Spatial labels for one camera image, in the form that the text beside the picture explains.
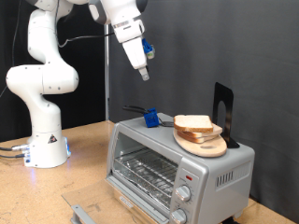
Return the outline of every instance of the cable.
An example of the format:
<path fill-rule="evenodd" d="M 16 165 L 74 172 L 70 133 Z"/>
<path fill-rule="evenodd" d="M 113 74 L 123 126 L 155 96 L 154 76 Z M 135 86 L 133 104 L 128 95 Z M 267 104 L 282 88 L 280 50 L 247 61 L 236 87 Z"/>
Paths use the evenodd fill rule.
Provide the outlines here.
<path fill-rule="evenodd" d="M 65 42 L 62 45 L 60 45 L 59 44 L 59 40 L 58 40 L 58 36 L 57 36 L 57 14 L 58 14 L 59 2 L 60 2 L 60 0 L 58 0 L 58 2 L 57 2 L 56 15 L 55 15 L 55 35 L 56 35 L 56 41 L 57 41 L 57 44 L 58 44 L 59 48 L 65 47 L 65 45 L 68 42 L 71 42 L 71 41 L 74 41 L 74 40 L 87 39 L 87 38 L 101 38 L 101 37 L 106 37 L 106 36 L 109 36 L 109 35 L 114 35 L 114 33 L 111 33 L 111 34 L 108 34 L 108 35 L 84 35 L 84 36 L 78 36 L 78 37 L 75 37 L 75 38 L 66 39 Z"/>
<path fill-rule="evenodd" d="M 17 33 L 18 33 L 18 30 L 19 30 L 19 24 L 20 24 L 21 1 L 22 0 L 20 0 L 20 2 L 19 2 L 17 25 L 16 25 L 16 30 L 15 30 L 15 35 L 14 35 L 13 41 L 12 41 L 12 51 L 11 51 L 12 67 L 15 66 L 15 43 L 16 43 Z M 4 89 L 2 90 L 0 98 L 2 97 L 2 95 L 4 94 L 6 89 L 7 89 L 7 86 L 5 86 Z"/>
<path fill-rule="evenodd" d="M 2 151 L 12 151 L 12 148 L 9 148 L 9 147 L 0 147 L 0 150 L 2 150 Z"/>
<path fill-rule="evenodd" d="M 24 158 L 25 155 L 24 154 L 19 154 L 19 155 L 13 156 L 13 157 L 8 157 L 8 156 L 2 156 L 2 155 L 0 155 L 0 158 L 1 157 L 3 157 L 3 158 L 9 158 L 9 159 L 15 159 L 15 158 Z"/>
<path fill-rule="evenodd" d="M 21 1 L 22 0 L 20 0 L 20 2 L 19 2 L 17 26 L 16 26 L 15 35 L 13 37 L 13 42 L 12 42 L 12 67 L 15 66 L 15 43 L 16 43 L 16 38 L 17 38 L 17 33 L 18 33 L 18 30 L 19 30 L 19 23 L 20 23 Z"/>

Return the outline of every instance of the toaster oven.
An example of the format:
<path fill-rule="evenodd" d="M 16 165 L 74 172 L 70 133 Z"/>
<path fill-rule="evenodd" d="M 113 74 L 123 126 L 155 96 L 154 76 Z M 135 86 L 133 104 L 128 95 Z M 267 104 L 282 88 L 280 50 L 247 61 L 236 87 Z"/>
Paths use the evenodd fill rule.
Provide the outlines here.
<path fill-rule="evenodd" d="M 149 129 L 143 118 L 117 123 L 107 181 L 156 223 L 217 224 L 239 217 L 249 203 L 253 149 L 240 144 L 218 158 L 202 158 L 181 148 L 173 132 Z"/>

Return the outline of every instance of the wall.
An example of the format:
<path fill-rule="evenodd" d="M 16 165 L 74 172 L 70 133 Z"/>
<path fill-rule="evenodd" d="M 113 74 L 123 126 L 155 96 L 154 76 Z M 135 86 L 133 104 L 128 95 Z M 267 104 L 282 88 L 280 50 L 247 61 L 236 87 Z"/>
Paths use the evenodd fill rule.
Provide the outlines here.
<path fill-rule="evenodd" d="M 18 0 L 0 1 L 0 91 L 6 86 L 12 65 L 11 49 L 18 15 Z M 40 64 L 27 52 L 27 26 L 36 9 L 25 0 L 21 4 L 20 27 L 16 38 L 15 64 Z M 79 35 L 103 35 L 104 27 L 93 21 L 87 5 L 58 23 L 60 43 Z M 46 95 L 62 110 L 63 128 L 72 128 L 105 120 L 105 43 L 104 38 L 70 42 L 60 49 L 64 60 L 77 71 L 80 82 L 76 91 Z M 0 98 L 0 142 L 31 135 L 29 111 L 25 103 L 9 89 Z"/>
<path fill-rule="evenodd" d="M 123 105 L 211 116 L 220 82 L 235 94 L 232 137 L 256 152 L 251 196 L 299 222 L 298 8 L 295 0 L 149 0 L 150 80 L 111 37 L 111 120 L 140 117 Z"/>

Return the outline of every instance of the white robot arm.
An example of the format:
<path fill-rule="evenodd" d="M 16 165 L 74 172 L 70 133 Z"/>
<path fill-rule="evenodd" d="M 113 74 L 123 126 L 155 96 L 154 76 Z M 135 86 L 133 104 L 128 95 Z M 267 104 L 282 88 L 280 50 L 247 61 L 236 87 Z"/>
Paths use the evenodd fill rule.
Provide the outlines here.
<path fill-rule="evenodd" d="M 134 69 L 138 69 L 143 80 L 148 80 L 147 56 L 144 50 L 146 31 L 141 20 L 148 0 L 90 0 L 89 8 L 93 19 L 100 24 L 111 24 L 114 33 Z M 153 58 L 153 51 L 148 54 Z"/>
<path fill-rule="evenodd" d="M 32 136 L 24 149 L 25 165 L 50 168 L 63 164 L 70 155 L 62 135 L 60 108 L 47 101 L 44 94 L 63 94 L 78 86 L 78 73 L 61 57 L 56 24 L 70 13 L 74 4 L 88 4 L 93 18 L 102 24 L 112 23 L 129 60 L 144 80 L 149 79 L 147 58 L 153 57 L 151 46 L 143 39 L 145 28 L 140 20 L 147 0 L 26 0 L 39 9 L 30 17 L 28 51 L 43 65 L 12 67 L 7 73 L 7 86 L 28 106 Z"/>

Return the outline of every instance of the metal tray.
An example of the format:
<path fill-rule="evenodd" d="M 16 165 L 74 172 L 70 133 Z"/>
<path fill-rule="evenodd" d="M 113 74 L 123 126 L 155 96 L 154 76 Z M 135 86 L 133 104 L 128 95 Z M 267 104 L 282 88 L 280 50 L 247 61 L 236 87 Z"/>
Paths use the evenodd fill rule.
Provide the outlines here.
<path fill-rule="evenodd" d="M 177 164 L 146 147 L 116 158 L 114 168 L 169 210 Z"/>

